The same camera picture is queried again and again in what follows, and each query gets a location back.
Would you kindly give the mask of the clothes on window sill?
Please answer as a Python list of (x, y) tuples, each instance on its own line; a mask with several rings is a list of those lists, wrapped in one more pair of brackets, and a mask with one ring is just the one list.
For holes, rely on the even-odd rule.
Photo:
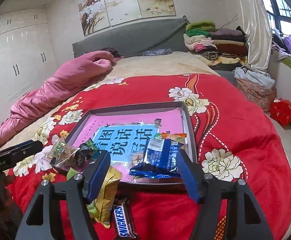
[(291, 35), (272, 34), (271, 49), (274, 61), (284, 63), (291, 68)]

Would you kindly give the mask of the snickers bar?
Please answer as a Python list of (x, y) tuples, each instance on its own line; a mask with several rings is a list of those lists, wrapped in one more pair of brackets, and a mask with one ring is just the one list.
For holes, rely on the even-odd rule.
[(115, 199), (113, 204), (114, 224), (116, 228), (115, 239), (137, 239), (134, 221), (130, 213), (127, 198)]

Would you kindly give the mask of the yellow wafer bar packet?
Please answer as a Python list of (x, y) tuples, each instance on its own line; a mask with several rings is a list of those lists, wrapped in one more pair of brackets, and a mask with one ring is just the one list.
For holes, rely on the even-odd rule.
[(110, 228), (110, 213), (121, 178), (121, 172), (110, 166), (98, 197), (87, 205), (90, 217), (107, 229)]

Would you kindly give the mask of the dark shallow cardboard tray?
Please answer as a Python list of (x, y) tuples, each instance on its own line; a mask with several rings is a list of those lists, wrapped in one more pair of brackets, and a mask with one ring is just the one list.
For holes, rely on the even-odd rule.
[(122, 183), (137, 185), (180, 185), (181, 180), (136, 179), (129, 175), (136, 154), (142, 153), (149, 139), (161, 133), (186, 134), (184, 148), (191, 161), (197, 161), (194, 131), (189, 111), (182, 101), (143, 103), (90, 109), (65, 139), (77, 149), (92, 140), (96, 148), (111, 155), (111, 164), (122, 173)]

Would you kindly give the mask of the blue biscuit packet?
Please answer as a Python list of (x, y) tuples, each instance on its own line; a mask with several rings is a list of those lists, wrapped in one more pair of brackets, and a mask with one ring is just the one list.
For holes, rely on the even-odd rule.
[(142, 161), (133, 166), (129, 174), (151, 179), (180, 178), (176, 157), (183, 144), (171, 139), (148, 139)]

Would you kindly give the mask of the dark patterned pillow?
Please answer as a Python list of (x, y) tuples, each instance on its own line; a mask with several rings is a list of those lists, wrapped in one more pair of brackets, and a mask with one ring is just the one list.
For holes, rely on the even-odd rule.
[(169, 48), (156, 49), (156, 50), (147, 50), (142, 53), (142, 56), (161, 56), (172, 54), (173, 51)]

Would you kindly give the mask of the clear red candy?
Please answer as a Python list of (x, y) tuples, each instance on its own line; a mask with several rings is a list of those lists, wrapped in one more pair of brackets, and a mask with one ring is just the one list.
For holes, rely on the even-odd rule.
[(132, 155), (132, 158), (131, 158), (131, 166), (137, 166), (139, 165), (140, 163), (143, 162), (143, 159), (144, 159), (144, 153), (143, 152), (135, 152), (133, 153)]

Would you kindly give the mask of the pink and blue workbook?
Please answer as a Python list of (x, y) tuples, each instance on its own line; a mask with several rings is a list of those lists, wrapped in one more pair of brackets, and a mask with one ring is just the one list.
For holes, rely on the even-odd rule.
[(158, 180), (129, 175), (131, 158), (143, 152), (146, 141), (156, 133), (182, 133), (183, 120), (180, 108), (151, 109), (148, 112), (88, 113), (71, 131), (68, 143), (78, 147), (92, 139), (98, 149), (111, 155), (111, 165), (122, 173), (125, 183), (156, 183)]

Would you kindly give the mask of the green milk candy bag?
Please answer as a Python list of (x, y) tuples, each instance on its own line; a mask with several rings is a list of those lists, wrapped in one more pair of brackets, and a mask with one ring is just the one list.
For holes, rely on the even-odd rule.
[(70, 180), (76, 174), (79, 174), (79, 172), (76, 171), (74, 168), (70, 167), (70, 169), (69, 169), (69, 171), (67, 172), (67, 175), (66, 175), (66, 180)]

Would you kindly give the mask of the floral fabric basket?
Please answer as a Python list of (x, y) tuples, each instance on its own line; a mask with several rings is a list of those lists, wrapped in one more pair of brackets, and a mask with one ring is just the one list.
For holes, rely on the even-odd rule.
[(235, 68), (234, 78), (237, 89), (269, 114), (271, 103), (276, 98), (276, 81), (267, 73), (254, 72), (245, 67)]

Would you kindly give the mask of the green label pastry packet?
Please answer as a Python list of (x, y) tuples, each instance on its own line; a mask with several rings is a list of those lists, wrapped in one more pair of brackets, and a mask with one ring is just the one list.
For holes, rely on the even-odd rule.
[(71, 167), (76, 163), (75, 154), (78, 150), (78, 147), (68, 145), (63, 138), (60, 138), (46, 154), (46, 157), (52, 166)]

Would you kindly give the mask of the black green snack packet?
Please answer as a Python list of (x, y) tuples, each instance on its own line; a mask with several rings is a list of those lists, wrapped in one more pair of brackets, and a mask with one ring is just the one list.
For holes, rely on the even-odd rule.
[(77, 166), (83, 166), (88, 160), (99, 154), (99, 149), (96, 147), (92, 139), (83, 142), (77, 148), (75, 153), (75, 162)]

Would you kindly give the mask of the pink quilt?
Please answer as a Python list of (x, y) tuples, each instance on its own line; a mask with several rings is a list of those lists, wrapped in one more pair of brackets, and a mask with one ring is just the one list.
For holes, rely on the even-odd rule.
[(46, 113), (107, 74), (115, 62), (108, 51), (86, 53), (63, 63), (43, 85), (14, 103), (0, 125), (0, 148)]

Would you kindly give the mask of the flower wall painting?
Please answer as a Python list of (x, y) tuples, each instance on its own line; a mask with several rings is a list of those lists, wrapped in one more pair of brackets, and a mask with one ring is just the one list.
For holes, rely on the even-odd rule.
[(83, 35), (126, 22), (175, 16), (173, 0), (77, 0)]

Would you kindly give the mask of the orange cracker packet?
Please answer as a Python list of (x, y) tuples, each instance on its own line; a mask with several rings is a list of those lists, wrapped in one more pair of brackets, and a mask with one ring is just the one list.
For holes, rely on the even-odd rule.
[(187, 134), (186, 133), (156, 133), (155, 139), (170, 139), (172, 141), (185, 144)]

